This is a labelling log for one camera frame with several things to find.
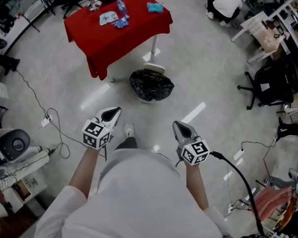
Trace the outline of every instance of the desk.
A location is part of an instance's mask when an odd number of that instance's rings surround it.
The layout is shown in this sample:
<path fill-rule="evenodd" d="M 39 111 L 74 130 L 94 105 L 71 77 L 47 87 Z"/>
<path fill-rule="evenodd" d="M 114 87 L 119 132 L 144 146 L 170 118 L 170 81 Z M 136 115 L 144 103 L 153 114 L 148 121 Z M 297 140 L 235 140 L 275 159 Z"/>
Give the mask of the desk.
<path fill-rule="evenodd" d="M 99 16 L 108 11 L 114 11 L 122 17 L 115 2 L 102 5 L 98 11 L 88 11 L 84 7 L 64 21 L 69 42 L 75 41 L 85 53 L 91 76 L 99 76 L 100 80 L 106 78 L 110 64 L 150 37 L 170 32 L 172 18 L 166 8 L 163 13 L 148 12 L 147 2 L 156 3 L 155 0 L 122 1 L 130 16 L 129 26 L 122 29 L 111 23 L 99 25 Z"/>

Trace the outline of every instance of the tiled floor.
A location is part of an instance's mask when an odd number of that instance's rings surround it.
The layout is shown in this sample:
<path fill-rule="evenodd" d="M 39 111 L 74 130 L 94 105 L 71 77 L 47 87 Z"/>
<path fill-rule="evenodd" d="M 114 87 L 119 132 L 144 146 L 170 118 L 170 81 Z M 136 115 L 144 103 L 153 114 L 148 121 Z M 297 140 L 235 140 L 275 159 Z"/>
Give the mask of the tiled floor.
<path fill-rule="evenodd" d="M 204 4 L 207 0 L 157 1 L 170 10 L 174 22 L 170 34 L 159 35 L 157 41 L 161 53 L 156 62 L 166 67 L 165 75 L 175 84 L 170 97 L 159 103 L 148 105 L 139 102 L 129 84 L 131 72 L 142 68 L 142 56 L 150 50 L 151 40 L 110 65 L 108 71 L 116 78 L 115 83 L 100 81 L 90 76 L 82 51 L 75 43 L 68 43 L 59 8 L 56 10 L 57 16 L 45 16 L 36 23 L 41 33 L 30 28 L 10 55 L 21 59 L 19 71 L 35 89 L 44 108 L 58 110 L 61 129 L 70 137 L 81 140 L 84 122 L 97 110 L 120 106 L 123 112 L 115 138 L 108 145 L 109 154 L 123 140 L 124 122 L 130 121 L 135 125 L 140 147 L 155 147 L 176 163 L 177 145 L 172 122 L 182 120 L 202 102 L 206 107 L 190 124 L 213 150 L 231 159 L 240 150 L 242 141 L 269 145 L 278 125 L 277 108 L 259 108 L 255 104 L 253 110 L 247 111 L 250 94 L 239 92 L 236 88 L 238 84 L 248 84 L 244 76 L 246 70 L 254 73 L 259 66 L 255 63 L 251 68 L 246 63 L 255 50 L 252 38 L 244 34 L 232 43 L 230 37 L 236 30 L 222 28 L 218 22 L 206 17 Z M 43 112 L 21 77 L 10 72 L 4 81 L 10 97 L 4 127 L 26 130 L 34 145 L 56 146 L 59 143 L 57 130 L 51 125 L 40 128 Z M 56 115 L 52 113 L 52 116 L 56 122 Z M 64 160 L 55 153 L 41 169 L 48 185 L 47 191 L 53 195 L 68 184 L 84 152 L 81 145 L 66 138 L 64 142 L 69 145 L 71 156 Z M 245 144 L 244 151 L 241 156 L 243 161 L 238 167 L 251 187 L 255 187 L 255 179 L 262 180 L 267 176 L 262 161 L 267 149 L 258 144 Z M 297 152 L 297 138 L 282 139 L 267 156 L 269 171 L 276 170 L 283 178 L 288 167 L 295 164 Z M 62 154 L 68 154 L 65 148 Z M 104 164 L 104 159 L 100 158 L 93 188 Z M 180 164 L 178 169 L 185 180 L 184 164 Z M 223 214 L 227 211 L 230 197 L 233 202 L 246 197 L 245 186 L 235 172 L 228 178 L 229 196 L 224 177 L 230 169 L 227 169 L 225 162 L 210 156 L 206 163 L 200 165 L 200 169 L 210 203 Z M 247 227 L 254 224 L 251 214 L 246 211 L 232 213 L 228 221 L 235 226 L 237 234 L 250 234 Z"/>

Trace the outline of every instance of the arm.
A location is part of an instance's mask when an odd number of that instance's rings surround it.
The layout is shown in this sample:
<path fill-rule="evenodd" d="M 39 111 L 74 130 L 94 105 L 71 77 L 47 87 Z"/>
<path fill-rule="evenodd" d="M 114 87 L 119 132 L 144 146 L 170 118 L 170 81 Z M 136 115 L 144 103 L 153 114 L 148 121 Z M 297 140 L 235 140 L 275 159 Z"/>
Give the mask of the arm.
<path fill-rule="evenodd" d="M 98 152 L 86 149 L 69 186 L 63 188 L 36 225 L 35 238 L 62 236 L 65 220 L 87 201 Z"/>
<path fill-rule="evenodd" d="M 198 203 L 199 207 L 202 210 L 206 210 L 209 207 L 208 198 L 205 193 L 201 173 L 199 166 L 190 166 L 187 167 L 187 188 L 192 194 L 195 201 Z"/>

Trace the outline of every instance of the white shirt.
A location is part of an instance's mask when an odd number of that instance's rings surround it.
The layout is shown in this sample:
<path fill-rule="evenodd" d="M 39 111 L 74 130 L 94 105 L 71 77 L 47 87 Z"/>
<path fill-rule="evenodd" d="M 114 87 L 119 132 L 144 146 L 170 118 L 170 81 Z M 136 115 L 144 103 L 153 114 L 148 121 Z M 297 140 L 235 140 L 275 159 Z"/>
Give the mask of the white shirt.
<path fill-rule="evenodd" d="M 86 200 L 66 186 L 37 224 L 36 238 L 221 238 L 164 156 L 112 154 L 98 191 Z"/>
<path fill-rule="evenodd" d="M 215 0 L 213 2 L 214 8 L 227 18 L 231 18 L 235 10 L 242 8 L 242 0 Z"/>

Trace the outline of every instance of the blue cloth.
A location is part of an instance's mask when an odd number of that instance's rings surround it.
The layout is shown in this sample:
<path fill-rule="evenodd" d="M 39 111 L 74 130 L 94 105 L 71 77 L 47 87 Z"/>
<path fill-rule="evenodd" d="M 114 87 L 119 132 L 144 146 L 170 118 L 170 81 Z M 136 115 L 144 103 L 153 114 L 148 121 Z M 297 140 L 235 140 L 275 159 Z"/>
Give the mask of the blue cloth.
<path fill-rule="evenodd" d="M 149 12 L 163 13 L 163 6 L 158 3 L 147 2 L 147 8 Z"/>

